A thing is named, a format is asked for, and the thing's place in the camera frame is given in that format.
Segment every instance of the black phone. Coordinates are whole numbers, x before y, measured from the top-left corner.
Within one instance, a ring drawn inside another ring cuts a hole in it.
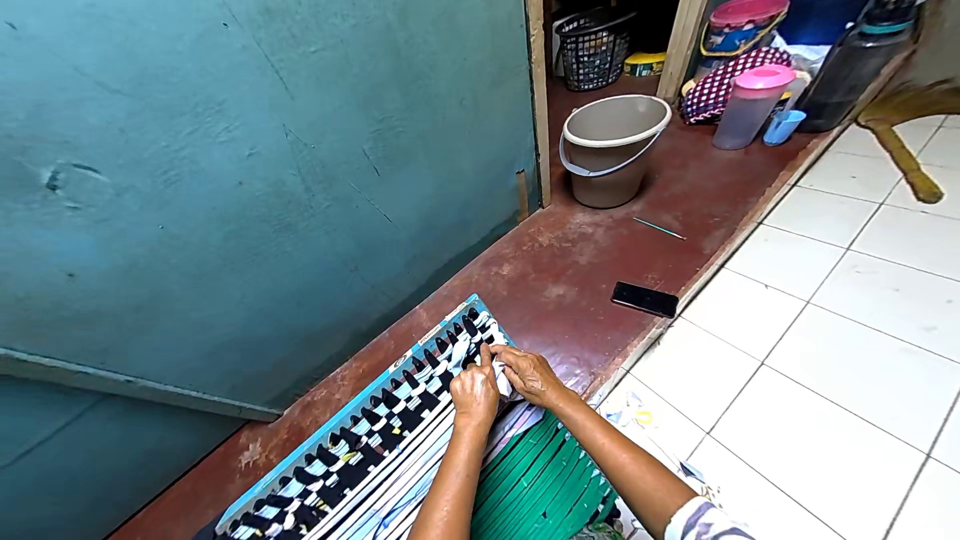
[[[614,304],[632,307],[668,319],[677,316],[677,304],[680,303],[680,299],[672,294],[624,282],[616,283],[610,300]]]

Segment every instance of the striped sleeve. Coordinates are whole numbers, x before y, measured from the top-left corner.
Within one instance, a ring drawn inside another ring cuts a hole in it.
[[[703,497],[684,504],[666,526],[664,540],[755,540],[723,510]]]

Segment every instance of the hand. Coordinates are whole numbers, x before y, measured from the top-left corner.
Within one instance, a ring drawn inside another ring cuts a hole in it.
[[[480,365],[470,364],[450,382],[450,399],[456,407],[454,423],[489,430],[496,416],[500,392],[496,389],[490,348],[480,345]]]
[[[571,395],[576,396],[564,386],[543,356],[524,353],[510,345],[493,345],[490,350],[505,364],[503,373],[507,380],[528,402],[553,408]]]

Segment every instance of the checkered fabric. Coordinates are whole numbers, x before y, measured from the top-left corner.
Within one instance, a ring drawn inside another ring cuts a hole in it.
[[[733,77],[744,71],[778,63],[790,67],[790,54],[782,49],[763,47],[750,51],[717,67],[684,96],[682,113],[687,124],[709,124],[720,119],[733,89]]]

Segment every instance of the teal wall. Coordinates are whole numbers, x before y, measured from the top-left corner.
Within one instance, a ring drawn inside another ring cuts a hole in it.
[[[535,171],[522,0],[0,20],[3,347],[284,407],[508,231]],[[0,405],[14,537],[103,536],[238,426],[22,380]]]

